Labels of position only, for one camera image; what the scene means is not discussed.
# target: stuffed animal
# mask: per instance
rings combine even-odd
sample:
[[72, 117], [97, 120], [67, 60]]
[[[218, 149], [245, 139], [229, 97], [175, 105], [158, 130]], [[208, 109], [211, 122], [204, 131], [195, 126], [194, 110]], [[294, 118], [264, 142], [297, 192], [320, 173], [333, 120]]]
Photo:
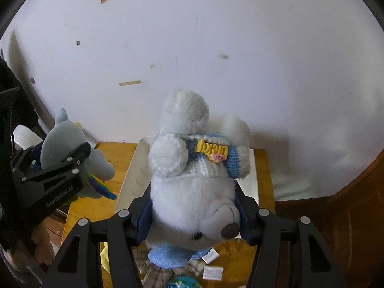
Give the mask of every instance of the stuffed animal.
[[[43, 142], [40, 154], [42, 169], [60, 163], [70, 152], [85, 142], [86, 138], [80, 125], [68, 119], [64, 108], [59, 109], [54, 119], [54, 127]], [[78, 197], [97, 199], [105, 196], [112, 200], [116, 199], [116, 195], [104, 183], [114, 177], [115, 169], [105, 159], [101, 150], [92, 148], [88, 158], [80, 165], [79, 171], [85, 185], [77, 194]]]
[[208, 119], [200, 95], [171, 92], [149, 151], [153, 211], [148, 257], [163, 268], [201, 258], [214, 244], [239, 233], [234, 179], [250, 172], [250, 130], [236, 116], [224, 115], [207, 125]]

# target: brown plaid fabric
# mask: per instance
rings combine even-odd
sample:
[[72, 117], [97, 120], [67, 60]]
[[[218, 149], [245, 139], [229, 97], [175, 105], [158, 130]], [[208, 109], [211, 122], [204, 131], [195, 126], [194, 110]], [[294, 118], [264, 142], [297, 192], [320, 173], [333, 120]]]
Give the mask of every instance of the brown plaid fabric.
[[149, 249], [133, 249], [133, 256], [139, 272], [145, 274], [143, 282], [144, 288], [164, 288], [172, 278], [176, 276], [200, 276], [203, 273], [205, 263], [198, 260], [190, 260], [186, 266], [167, 270], [152, 264], [148, 258]]

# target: pink pig face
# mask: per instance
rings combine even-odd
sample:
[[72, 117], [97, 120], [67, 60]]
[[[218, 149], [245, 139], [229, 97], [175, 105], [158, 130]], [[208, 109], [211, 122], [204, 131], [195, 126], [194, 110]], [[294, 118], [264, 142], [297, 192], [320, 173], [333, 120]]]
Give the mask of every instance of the pink pig face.
[[224, 155], [221, 154], [211, 154], [212, 161], [215, 163], [221, 163], [225, 160]]

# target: wooden table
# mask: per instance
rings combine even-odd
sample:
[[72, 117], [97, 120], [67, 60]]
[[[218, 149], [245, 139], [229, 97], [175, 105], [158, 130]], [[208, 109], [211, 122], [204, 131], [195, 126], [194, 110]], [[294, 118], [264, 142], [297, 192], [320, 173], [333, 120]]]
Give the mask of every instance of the wooden table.
[[[137, 144], [131, 143], [107, 143], [102, 142], [96, 145], [104, 154], [107, 160], [115, 167], [115, 177], [107, 184], [115, 194], [120, 188], [127, 173], [133, 153]], [[255, 163], [259, 190], [260, 207], [275, 212], [275, 202], [271, 175], [269, 171], [268, 158], [265, 150], [255, 149]], [[93, 200], [82, 198], [73, 202], [68, 211], [68, 218], [65, 223], [63, 241], [80, 218], [87, 217], [91, 221], [103, 220], [114, 214], [116, 201], [101, 198]], [[243, 240], [230, 240], [215, 247], [220, 256], [210, 265], [224, 267], [223, 279], [220, 282], [205, 281], [199, 278], [203, 288], [236, 288], [246, 285], [250, 274], [256, 248], [249, 247]], [[111, 277], [104, 269], [102, 270], [104, 288], [112, 288]]]

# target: black eye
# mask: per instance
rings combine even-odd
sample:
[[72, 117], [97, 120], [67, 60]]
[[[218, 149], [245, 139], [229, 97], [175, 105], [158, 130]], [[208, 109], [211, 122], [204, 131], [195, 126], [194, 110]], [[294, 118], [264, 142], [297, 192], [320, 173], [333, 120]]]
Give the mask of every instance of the black eye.
[[197, 233], [195, 233], [195, 234], [193, 235], [193, 239], [194, 239], [194, 240], [198, 240], [198, 239], [201, 239], [202, 236], [203, 236], [203, 233], [201, 233], [201, 232], [197, 232]]

